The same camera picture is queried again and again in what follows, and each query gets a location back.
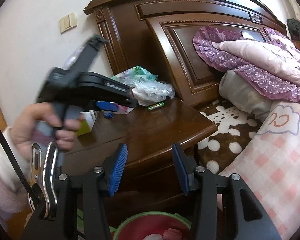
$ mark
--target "silver screw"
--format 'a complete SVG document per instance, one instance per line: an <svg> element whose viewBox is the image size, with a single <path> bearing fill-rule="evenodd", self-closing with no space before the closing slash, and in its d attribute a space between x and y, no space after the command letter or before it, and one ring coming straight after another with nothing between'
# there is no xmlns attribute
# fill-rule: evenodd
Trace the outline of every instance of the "silver screw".
<svg viewBox="0 0 300 240"><path fill-rule="evenodd" d="M234 173L234 174L231 175L231 178L232 178L233 180L239 180L239 179L240 179L240 175Z"/></svg>
<svg viewBox="0 0 300 240"><path fill-rule="evenodd" d="M93 171L94 171L95 173L100 173L100 172L103 171L103 168L100 167L100 166L97 166L97 167L93 168Z"/></svg>
<svg viewBox="0 0 300 240"><path fill-rule="evenodd" d="M61 174L59 175L60 180L65 180L67 178L67 174Z"/></svg>
<svg viewBox="0 0 300 240"><path fill-rule="evenodd" d="M202 166L198 166L198 167L195 168L195 170L197 172L204 172L206 169L204 167L202 167Z"/></svg>

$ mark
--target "wooden headboard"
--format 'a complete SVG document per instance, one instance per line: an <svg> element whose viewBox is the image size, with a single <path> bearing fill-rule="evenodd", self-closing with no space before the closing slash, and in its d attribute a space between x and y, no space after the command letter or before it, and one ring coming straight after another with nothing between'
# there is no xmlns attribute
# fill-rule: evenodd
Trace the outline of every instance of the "wooden headboard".
<svg viewBox="0 0 300 240"><path fill-rule="evenodd" d="M221 74L199 58L192 44L204 25L268 41L263 27L286 34L286 26L259 0L93 0L114 74L141 65L170 82L194 106L218 96Z"/></svg>

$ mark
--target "green battery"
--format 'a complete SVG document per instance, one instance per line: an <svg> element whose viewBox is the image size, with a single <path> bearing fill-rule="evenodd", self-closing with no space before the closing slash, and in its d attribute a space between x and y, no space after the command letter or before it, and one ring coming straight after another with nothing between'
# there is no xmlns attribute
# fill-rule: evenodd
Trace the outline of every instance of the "green battery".
<svg viewBox="0 0 300 240"><path fill-rule="evenodd" d="M164 102L155 104L155 105L153 105L153 106L148 106L147 109L148 109L149 111L151 111L151 110L153 110L153 109L157 109L157 108L162 107L162 106L164 106Z"/></svg>

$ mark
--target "wall switch plate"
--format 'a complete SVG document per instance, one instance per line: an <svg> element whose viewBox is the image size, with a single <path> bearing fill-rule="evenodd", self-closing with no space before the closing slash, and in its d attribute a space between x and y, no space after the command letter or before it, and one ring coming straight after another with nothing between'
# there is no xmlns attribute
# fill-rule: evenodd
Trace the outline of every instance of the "wall switch plate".
<svg viewBox="0 0 300 240"><path fill-rule="evenodd" d="M60 19L60 31L64 33L77 26L77 18L74 13L70 13Z"/></svg>

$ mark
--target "hand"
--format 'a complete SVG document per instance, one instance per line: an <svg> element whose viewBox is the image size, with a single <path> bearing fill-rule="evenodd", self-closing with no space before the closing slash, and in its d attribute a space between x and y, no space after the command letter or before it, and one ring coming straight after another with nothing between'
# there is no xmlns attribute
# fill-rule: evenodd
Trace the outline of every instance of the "hand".
<svg viewBox="0 0 300 240"><path fill-rule="evenodd" d="M26 107L10 129L10 137L20 155L28 161L31 158L31 135L36 121L46 121L51 127L62 126L51 103L32 104ZM75 131L80 129L81 123L79 120L66 119L64 126L67 130L57 130L56 138L62 151L69 151L73 147Z"/></svg>

